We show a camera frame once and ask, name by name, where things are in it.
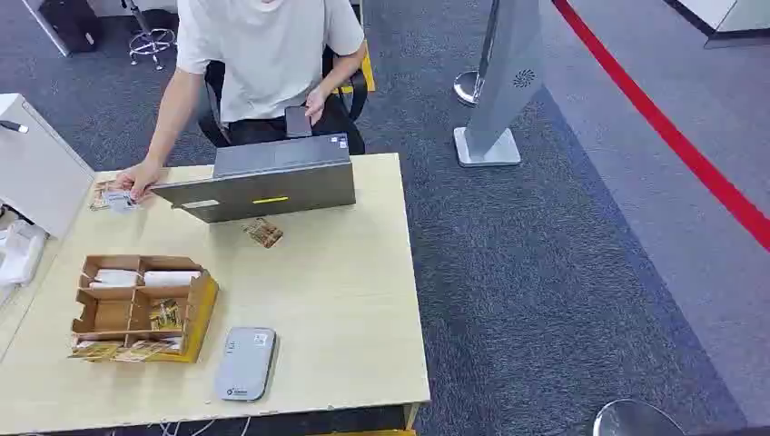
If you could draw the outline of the person's right hand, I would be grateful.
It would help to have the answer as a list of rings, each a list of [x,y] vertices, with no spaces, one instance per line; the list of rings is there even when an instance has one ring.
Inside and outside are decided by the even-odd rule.
[[[161,176],[163,165],[154,160],[145,159],[140,163],[122,170],[113,182],[115,190],[129,193],[133,202],[138,202],[145,191],[156,183]]]

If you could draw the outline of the person's left hand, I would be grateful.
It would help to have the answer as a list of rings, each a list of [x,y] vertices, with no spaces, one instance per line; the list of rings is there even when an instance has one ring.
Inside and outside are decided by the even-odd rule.
[[[311,126],[314,126],[322,118],[326,99],[330,92],[323,84],[316,86],[307,96],[305,102],[305,116],[309,119]]]

